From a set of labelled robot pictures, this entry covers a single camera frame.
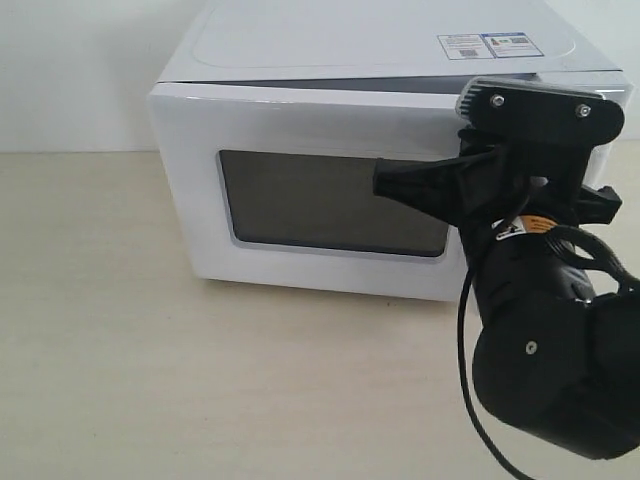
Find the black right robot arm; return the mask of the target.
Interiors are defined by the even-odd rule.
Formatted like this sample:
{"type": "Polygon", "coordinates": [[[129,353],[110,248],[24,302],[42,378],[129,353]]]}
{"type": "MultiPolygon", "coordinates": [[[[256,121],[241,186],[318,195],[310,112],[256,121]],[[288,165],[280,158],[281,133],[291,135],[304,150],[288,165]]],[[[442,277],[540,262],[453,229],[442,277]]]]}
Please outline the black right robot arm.
{"type": "Polygon", "coordinates": [[[459,231],[482,328],[467,392],[501,422],[592,460],[639,446],[639,281],[585,230],[621,201],[586,187],[585,142],[471,131],[453,159],[381,160],[373,190],[459,231]]]}

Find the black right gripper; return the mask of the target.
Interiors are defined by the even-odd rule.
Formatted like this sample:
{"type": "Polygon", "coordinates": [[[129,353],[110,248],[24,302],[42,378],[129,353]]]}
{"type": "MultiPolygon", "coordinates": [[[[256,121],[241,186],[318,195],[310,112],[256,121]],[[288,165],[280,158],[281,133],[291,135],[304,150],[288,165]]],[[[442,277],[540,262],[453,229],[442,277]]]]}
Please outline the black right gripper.
{"type": "Polygon", "coordinates": [[[623,204],[611,186],[582,186],[588,146],[511,140],[475,129],[464,129],[459,137],[460,157],[377,160],[373,194],[460,225],[469,260],[484,257],[520,216],[609,225],[623,204]]]}

